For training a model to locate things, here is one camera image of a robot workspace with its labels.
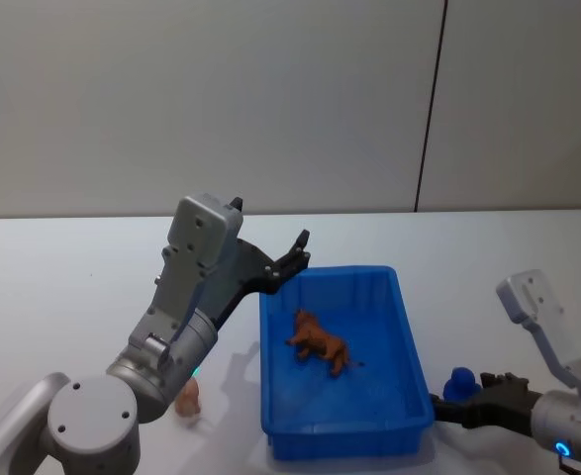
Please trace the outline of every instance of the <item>blue led light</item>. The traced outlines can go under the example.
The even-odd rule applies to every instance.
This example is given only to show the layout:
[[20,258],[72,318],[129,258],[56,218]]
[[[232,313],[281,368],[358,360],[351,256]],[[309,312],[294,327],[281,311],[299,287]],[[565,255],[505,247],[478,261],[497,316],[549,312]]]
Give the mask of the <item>blue led light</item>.
[[556,445],[554,446],[554,448],[563,457],[568,457],[569,455],[571,455],[571,450],[569,450],[569,447],[567,446],[567,444],[565,444],[563,442],[557,442]]

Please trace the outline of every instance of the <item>toy lion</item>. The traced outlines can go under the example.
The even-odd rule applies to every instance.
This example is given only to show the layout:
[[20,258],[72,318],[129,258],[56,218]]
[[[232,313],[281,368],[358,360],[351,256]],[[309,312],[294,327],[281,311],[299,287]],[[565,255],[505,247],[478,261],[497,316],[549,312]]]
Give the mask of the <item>toy lion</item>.
[[286,344],[298,346],[298,358],[307,359],[315,353],[321,359],[332,362],[330,374],[338,377],[342,370],[352,364],[349,360],[349,350],[346,343],[333,334],[327,333],[319,326],[316,315],[304,310],[297,311],[294,322],[294,336],[286,340]]

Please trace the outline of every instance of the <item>gray wall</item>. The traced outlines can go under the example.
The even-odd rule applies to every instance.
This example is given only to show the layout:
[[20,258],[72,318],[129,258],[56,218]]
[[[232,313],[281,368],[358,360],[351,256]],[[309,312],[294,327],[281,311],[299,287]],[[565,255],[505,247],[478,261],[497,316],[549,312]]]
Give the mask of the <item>gray wall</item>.
[[[581,0],[449,0],[418,209],[581,207]],[[412,211],[443,0],[0,0],[0,217]]]
[[581,207],[581,0],[449,0],[420,210]]
[[441,0],[0,0],[0,216],[411,210]]

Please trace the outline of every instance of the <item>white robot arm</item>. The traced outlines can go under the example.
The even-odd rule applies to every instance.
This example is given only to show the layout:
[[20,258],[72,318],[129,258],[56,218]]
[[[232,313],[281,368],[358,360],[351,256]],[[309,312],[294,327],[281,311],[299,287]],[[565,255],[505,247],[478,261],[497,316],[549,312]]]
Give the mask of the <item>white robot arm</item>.
[[578,394],[549,391],[532,409],[534,440],[581,461],[581,353],[565,326],[563,307],[540,270],[515,274],[497,287],[508,316],[534,338],[552,375]]
[[0,475],[34,474],[44,458],[66,475],[128,475],[140,457],[139,424],[161,417],[248,293],[275,293],[308,266],[303,231],[273,261],[238,238],[242,200],[201,194],[178,205],[164,267],[145,314],[106,374],[54,373],[0,421]]

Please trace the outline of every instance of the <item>small peach object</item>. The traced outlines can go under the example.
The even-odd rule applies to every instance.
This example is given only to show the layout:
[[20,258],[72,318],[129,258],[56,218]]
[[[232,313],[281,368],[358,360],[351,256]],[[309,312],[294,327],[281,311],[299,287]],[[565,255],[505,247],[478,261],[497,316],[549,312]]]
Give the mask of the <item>small peach object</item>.
[[175,398],[175,412],[181,418],[191,418],[200,414],[200,387],[195,378],[189,379]]

